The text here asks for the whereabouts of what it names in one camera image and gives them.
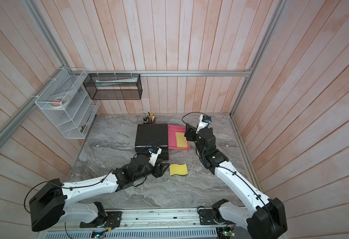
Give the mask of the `yellow sponge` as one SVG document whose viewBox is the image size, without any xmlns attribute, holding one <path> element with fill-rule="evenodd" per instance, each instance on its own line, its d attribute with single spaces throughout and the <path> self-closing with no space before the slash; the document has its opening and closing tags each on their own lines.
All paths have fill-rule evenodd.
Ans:
<svg viewBox="0 0 349 239">
<path fill-rule="evenodd" d="M 184 132 L 176 132 L 175 139 L 176 139 L 176 147 L 188 148 L 188 141 L 187 141 L 186 137 L 184 136 Z"/>
<path fill-rule="evenodd" d="M 186 164 L 171 164 L 169 166 L 170 176 L 179 175 L 185 176 L 188 175 L 187 165 Z"/>
</svg>

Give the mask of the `black drawer cabinet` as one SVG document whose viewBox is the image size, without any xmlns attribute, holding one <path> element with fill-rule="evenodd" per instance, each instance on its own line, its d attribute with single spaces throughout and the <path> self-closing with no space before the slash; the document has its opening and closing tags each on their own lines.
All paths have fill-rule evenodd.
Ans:
<svg viewBox="0 0 349 239">
<path fill-rule="evenodd" d="M 162 149 L 158 159 L 169 160 L 169 135 L 167 123 L 139 124 L 135 138 L 135 151 L 149 155 L 149 148 L 157 146 Z"/>
</svg>

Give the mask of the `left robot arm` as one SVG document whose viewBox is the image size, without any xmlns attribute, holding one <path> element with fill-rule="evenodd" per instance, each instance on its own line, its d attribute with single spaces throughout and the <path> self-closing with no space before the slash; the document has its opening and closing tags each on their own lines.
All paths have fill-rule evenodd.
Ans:
<svg viewBox="0 0 349 239">
<path fill-rule="evenodd" d="M 98 178 L 72 183 L 50 180 L 29 201 L 32 231 L 44 231 L 65 222 L 80 222 L 86 228 L 104 226 L 108 214 L 102 203 L 82 204 L 81 201 L 137 187 L 135 181 L 149 175 L 159 178 L 168 167 L 169 164 L 155 155 L 138 155 L 129 164 Z"/>
</svg>

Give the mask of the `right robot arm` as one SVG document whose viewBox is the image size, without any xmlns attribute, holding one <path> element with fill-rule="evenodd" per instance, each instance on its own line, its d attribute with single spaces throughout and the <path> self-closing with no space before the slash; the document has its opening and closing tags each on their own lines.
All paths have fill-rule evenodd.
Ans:
<svg viewBox="0 0 349 239">
<path fill-rule="evenodd" d="M 184 136 L 195 143 L 200 162 L 221 179 L 244 204 L 236 206 L 221 199 L 212 206 L 216 223 L 231 222 L 246 229 L 253 239 L 278 239 L 287 232 L 285 206 L 278 198 L 271 199 L 233 166 L 231 161 L 216 147 L 213 130 L 201 122 L 198 128 L 186 124 Z"/>
</svg>

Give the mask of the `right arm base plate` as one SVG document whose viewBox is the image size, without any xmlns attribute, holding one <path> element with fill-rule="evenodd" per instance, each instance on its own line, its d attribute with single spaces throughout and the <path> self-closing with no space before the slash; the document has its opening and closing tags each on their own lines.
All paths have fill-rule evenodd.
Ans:
<svg viewBox="0 0 349 239">
<path fill-rule="evenodd" d="M 204 207 L 197 208 L 199 221 L 201 225 L 220 225 L 223 222 L 219 221 L 216 212 L 213 209 L 206 209 Z"/>
</svg>

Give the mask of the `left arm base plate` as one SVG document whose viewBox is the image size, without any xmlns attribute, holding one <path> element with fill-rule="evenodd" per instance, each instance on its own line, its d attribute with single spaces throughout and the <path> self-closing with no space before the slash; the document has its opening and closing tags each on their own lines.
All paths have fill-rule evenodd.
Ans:
<svg viewBox="0 0 349 239">
<path fill-rule="evenodd" d="M 121 211 L 100 212 L 97 218 L 90 223 L 80 223 L 80 228 L 117 228 L 120 226 Z"/>
</svg>

